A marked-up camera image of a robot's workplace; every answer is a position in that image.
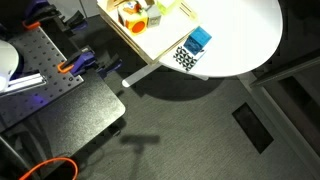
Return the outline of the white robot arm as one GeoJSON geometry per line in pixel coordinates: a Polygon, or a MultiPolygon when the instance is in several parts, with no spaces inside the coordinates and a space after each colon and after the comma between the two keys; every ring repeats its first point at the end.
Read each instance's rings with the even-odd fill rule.
{"type": "Polygon", "coordinates": [[[10,78],[19,65],[19,54],[10,43],[0,40],[0,92],[7,88],[10,78]]]}

